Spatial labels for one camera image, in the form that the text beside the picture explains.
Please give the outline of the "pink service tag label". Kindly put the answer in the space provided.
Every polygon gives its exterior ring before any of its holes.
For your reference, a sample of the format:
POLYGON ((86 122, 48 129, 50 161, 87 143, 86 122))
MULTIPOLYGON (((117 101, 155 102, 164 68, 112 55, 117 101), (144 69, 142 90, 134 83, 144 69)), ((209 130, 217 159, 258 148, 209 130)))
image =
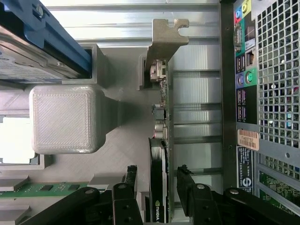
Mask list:
POLYGON ((255 131, 238 129, 237 131, 238 145, 250 150, 259 150, 259 134, 255 131))

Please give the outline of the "grey printed part rack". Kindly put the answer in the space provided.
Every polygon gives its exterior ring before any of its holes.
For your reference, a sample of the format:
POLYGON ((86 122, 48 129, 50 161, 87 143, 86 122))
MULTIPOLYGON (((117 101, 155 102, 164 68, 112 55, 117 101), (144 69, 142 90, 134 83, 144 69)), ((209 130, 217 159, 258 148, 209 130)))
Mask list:
MULTIPOLYGON (((35 157, 29 164, 0 159, 0 192, 32 183, 88 183, 110 190, 137 166, 135 191, 149 190, 152 104, 157 91, 139 86, 144 47, 90 45, 96 79, 17 84, 0 81, 0 122, 29 118, 35 157)), ((0 225, 17 225, 63 198, 0 199, 0 225)))

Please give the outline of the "green RAM stick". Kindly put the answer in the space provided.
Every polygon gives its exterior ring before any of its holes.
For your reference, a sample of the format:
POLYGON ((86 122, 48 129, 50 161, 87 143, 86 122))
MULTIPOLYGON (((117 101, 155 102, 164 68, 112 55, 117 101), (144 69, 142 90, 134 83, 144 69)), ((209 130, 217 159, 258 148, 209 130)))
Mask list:
POLYGON ((16 191, 0 192, 0 199, 17 199, 32 197, 60 197, 67 196, 74 191, 86 187, 86 182, 62 183, 32 183, 29 182, 19 187, 16 191))

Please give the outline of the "silver CPU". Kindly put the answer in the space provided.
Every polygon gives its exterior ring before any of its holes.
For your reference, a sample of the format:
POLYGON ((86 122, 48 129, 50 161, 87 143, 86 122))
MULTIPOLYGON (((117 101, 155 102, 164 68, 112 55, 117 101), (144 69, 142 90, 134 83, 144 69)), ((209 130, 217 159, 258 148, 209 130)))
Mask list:
POLYGON ((0 159, 5 164, 29 164, 35 157, 29 118, 4 117, 0 122, 0 159))

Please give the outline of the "hard disk with blue carrier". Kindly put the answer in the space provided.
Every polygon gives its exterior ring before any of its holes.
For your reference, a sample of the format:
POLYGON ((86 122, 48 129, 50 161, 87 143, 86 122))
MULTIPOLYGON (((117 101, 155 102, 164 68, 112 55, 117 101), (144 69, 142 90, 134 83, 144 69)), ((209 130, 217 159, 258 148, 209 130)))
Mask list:
POLYGON ((91 51, 40 0, 0 0, 0 80, 60 83, 91 77, 91 51))

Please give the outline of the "black open PC case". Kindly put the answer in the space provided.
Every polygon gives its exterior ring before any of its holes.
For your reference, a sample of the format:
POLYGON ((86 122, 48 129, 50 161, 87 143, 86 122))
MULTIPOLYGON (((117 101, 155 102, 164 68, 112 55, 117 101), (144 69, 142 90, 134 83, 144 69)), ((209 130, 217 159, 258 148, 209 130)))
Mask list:
POLYGON ((220 26, 224 189, 259 198, 263 172, 300 191, 300 0, 220 0, 220 26))

